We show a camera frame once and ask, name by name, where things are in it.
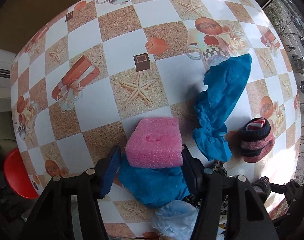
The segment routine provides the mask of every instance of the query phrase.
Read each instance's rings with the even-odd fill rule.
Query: pink sponge
[[[125,147],[129,164],[139,168],[182,166],[179,122],[172,117],[143,118]]]

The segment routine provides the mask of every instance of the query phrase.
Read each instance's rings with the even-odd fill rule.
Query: red plastic chair
[[[28,199],[38,197],[36,190],[31,184],[18,148],[8,153],[4,161],[3,172],[9,186],[18,195]]]

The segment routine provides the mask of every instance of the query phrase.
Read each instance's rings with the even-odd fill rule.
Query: silver bolt
[[[55,175],[53,176],[53,181],[59,181],[61,179],[61,176],[60,175]]]
[[[88,170],[86,170],[86,173],[87,173],[88,175],[95,174],[95,169],[88,169]]]
[[[204,172],[205,174],[211,175],[211,174],[213,173],[213,170],[210,169],[210,168],[205,168],[203,172]]]
[[[237,178],[239,179],[239,181],[242,181],[242,182],[246,181],[246,177],[244,175],[239,175]]]

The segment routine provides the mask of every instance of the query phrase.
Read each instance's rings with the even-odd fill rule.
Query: light blue plastic bag
[[[173,200],[155,211],[152,226],[164,236],[175,240],[189,240],[197,215],[198,211],[191,204]]]

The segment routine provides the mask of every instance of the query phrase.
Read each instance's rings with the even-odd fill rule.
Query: blue crumpled fabric
[[[146,169],[132,167],[122,156],[119,181],[148,208],[159,208],[190,195],[181,167]]]
[[[193,131],[193,138],[202,154],[209,160],[227,162],[231,151],[224,138],[224,122],[234,109],[251,72],[250,54],[230,57],[210,68],[204,76],[208,89],[199,93],[194,104],[201,128]]]

